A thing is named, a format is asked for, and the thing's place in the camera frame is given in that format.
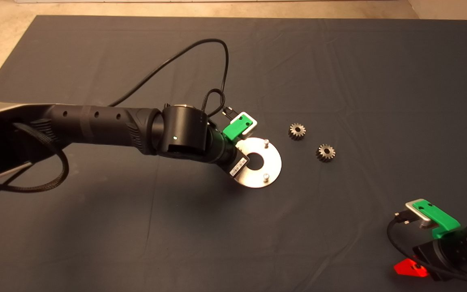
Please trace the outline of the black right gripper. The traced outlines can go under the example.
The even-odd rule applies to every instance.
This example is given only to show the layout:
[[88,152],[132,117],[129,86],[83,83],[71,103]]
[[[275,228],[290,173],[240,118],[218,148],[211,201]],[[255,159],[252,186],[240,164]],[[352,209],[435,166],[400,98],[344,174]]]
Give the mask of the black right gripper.
[[[467,276],[467,227],[414,247],[414,255],[427,264]],[[428,270],[411,259],[394,265],[395,273],[408,277],[429,276]]]

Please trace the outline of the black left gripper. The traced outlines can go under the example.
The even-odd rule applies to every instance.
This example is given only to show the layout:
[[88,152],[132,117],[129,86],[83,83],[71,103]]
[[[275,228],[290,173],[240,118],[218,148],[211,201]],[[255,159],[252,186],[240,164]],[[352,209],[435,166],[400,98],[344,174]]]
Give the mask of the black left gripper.
[[248,166],[250,159],[220,132],[211,132],[212,163],[236,178]]

